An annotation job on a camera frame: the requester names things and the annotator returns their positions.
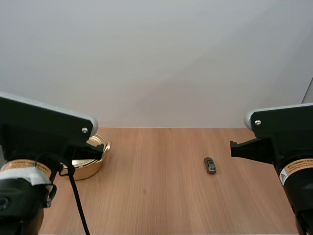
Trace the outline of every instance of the round metal container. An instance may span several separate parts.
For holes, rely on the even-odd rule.
[[[97,173],[100,170],[100,168],[102,166],[102,162],[104,161],[104,159],[107,155],[107,152],[109,151],[109,149],[111,147],[111,142],[108,142],[107,144],[105,144],[104,139],[98,134],[91,136],[89,138],[89,140],[87,141],[87,143],[89,143],[93,146],[97,146],[100,144],[104,145],[102,159],[101,160],[94,160],[94,159],[73,160],[72,164],[75,167],[75,173],[74,173],[74,179],[75,180],[83,180],[83,179],[86,179],[86,178],[94,175],[95,173]],[[64,166],[62,173],[63,174],[67,173],[67,167],[66,166]]]

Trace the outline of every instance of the robotic arm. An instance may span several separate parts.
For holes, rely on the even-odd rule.
[[[313,235],[313,103],[251,111],[256,139],[230,142],[231,155],[273,164],[300,235]]]
[[[36,235],[56,193],[63,165],[89,234],[73,178],[72,160],[101,159],[103,145],[86,141],[98,128],[93,117],[0,93],[0,144],[7,163],[0,171],[0,234]]]

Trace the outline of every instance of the orange label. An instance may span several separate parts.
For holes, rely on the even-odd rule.
[[[25,168],[34,166],[35,161],[27,160],[27,159],[18,159],[7,162],[0,171],[14,169],[14,168]],[[48,178],[50,178],[51,170],[44,164],[37,162],[36,166],[39,170],[41,170]]]
[[[289,176],[299,170],[303,170],[306,168],[313,168],[312,158],[300,159],[295,162],[289,163],[287,166],[284,167],[284,169],[282,169],[279,174],[280,182],[282,183],[282,185],[284,185]]]

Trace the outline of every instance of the wooden tabletop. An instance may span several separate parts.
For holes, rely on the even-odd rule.
[[[296,234],[274,167],[230,156],[246,129],[100,128],[103,168],[77,181],[91,234]],[[209,175],[204,158],[213,158]],[[45,209],[41,234],[83,234],[68,179]]]

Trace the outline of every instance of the white backdrop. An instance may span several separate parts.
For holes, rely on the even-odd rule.
[[[300,103],[310,0],[2,0],[0,90],[101,126],[242,127]]]

